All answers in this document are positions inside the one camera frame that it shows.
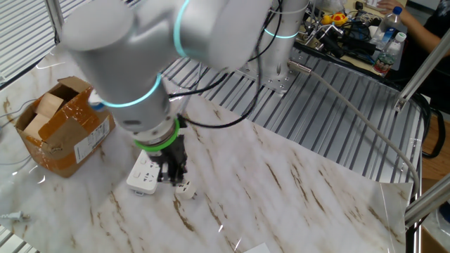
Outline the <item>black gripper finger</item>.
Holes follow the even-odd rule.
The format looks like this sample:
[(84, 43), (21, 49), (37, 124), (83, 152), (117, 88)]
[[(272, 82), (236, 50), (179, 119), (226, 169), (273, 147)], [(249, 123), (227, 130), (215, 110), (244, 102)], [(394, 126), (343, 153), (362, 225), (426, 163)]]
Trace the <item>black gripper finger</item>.
[(182, 183), (184, 181), (184, 175), (187, 173), (187, 168), (185, 164), (180, 164), (176, 169), (176, 182)]
[(176, 169), (169, 163), (163, 163), (157, 177), (158, 183), (170, 183), (176, 185)]

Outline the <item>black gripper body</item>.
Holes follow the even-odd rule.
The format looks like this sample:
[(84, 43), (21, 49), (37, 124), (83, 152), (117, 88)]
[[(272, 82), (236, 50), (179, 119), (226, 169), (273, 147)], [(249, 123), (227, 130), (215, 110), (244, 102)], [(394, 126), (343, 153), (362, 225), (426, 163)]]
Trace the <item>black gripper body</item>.
[(187, 163), (187, 154), (184, 146), (184, 136), (177, 136), (172, 144), (161, 150), (161, 155), (151, 155), (150, 159), (159, 165), (169, 163), (174, 169), (180, 164)]

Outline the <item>bystander hand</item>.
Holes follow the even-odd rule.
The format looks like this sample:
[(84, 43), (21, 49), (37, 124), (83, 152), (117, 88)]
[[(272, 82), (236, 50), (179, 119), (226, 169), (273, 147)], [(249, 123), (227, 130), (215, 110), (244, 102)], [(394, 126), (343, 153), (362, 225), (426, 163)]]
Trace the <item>bystander hand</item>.
[(405, 5), (401, 4), (397, 0), (379, 0), (379, 2), (377, 3), (377, 7), (381, 9), (382, 13), (388, 13), (395, 7), (404, 8)]

